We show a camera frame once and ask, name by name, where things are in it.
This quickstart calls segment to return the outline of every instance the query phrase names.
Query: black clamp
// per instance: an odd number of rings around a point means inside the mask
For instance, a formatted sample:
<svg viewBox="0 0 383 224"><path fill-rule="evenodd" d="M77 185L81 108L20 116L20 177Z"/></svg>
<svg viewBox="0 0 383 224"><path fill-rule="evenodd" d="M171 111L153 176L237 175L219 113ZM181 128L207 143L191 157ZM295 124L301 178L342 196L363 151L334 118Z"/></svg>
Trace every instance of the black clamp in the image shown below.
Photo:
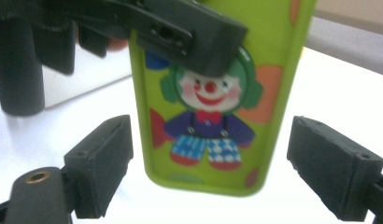
<svg viewBox="0 0 383 224"><path fill-rule="evenodd" d="M103 217L133 154L129 116L109 119L64 156L63 169L45 167L20 176L0 223L70 222Z"/></svg>
<svg viewBox="0 0 383 224"><path fill-rule="evenodd" d="M0 0L6 112L23 116L44 108L41 64L73 73L76 24L79 44L101 57L109 37L126 39L135 31L145 50L209 77L227 71L247 32L193 0Z"/></svg>
<svg viewBox="0 0 383 224"><path fill-rule="evenodd" d="M294 117L288 160L337 218L383 224L383 159L329 126Z"/></svg>

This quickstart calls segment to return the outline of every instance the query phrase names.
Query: green container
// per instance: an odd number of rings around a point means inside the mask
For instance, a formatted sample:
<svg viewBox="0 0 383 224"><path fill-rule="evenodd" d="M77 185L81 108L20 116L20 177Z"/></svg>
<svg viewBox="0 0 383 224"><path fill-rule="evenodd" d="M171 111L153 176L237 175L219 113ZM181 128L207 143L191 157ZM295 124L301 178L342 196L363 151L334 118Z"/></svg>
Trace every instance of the green container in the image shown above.
<svg viewBox="0 0 383 224"><path fill-rule="evenodd" d="M208 78L130 40L146 173L162 186L247 196L262 188L315 1L202 0L248 33Z"/></svg>

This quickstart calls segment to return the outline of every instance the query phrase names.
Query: black cylinder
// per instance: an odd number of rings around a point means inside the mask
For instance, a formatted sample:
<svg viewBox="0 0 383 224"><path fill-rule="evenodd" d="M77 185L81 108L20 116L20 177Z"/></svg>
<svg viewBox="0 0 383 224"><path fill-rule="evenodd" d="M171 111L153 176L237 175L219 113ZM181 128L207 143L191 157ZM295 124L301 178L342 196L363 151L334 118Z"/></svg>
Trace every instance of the black cylinder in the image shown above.
<svg viewBox="0 0 383 224"><path fill-rule="evenodd" d="M0 20L0 104L14 116L34 115L45 107L32 28L20 19Z"/></svg>

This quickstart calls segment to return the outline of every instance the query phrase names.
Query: clown face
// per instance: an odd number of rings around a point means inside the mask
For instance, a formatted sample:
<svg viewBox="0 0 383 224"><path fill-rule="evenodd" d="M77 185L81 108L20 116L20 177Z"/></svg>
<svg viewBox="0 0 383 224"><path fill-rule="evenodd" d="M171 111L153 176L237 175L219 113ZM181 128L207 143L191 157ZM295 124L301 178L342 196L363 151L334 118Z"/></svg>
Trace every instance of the clown face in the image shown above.
<svg viewBox="0 0 383 224"><path fill-rule="evenodd" d="M203 77L185 71L178 83L180 98L196 110L227 112L240 104L242 88L238 77L227 74L223 77Z"/></svg>

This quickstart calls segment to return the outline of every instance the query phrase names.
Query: clown bow tie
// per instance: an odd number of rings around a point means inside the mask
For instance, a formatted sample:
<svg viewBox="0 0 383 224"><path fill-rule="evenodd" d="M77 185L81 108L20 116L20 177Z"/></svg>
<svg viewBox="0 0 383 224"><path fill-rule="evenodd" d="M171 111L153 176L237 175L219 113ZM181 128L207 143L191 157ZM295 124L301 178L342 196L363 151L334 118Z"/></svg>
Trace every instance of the clown bow tie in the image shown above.
<svg viewBox="0 0 383 224"><path fill-rule="evenodd" d="M197 111L197 120L200 122L205 122L207 120L213 123L219 123L221 118L221 113L219 111L207 112L205 110Z"/></svg>

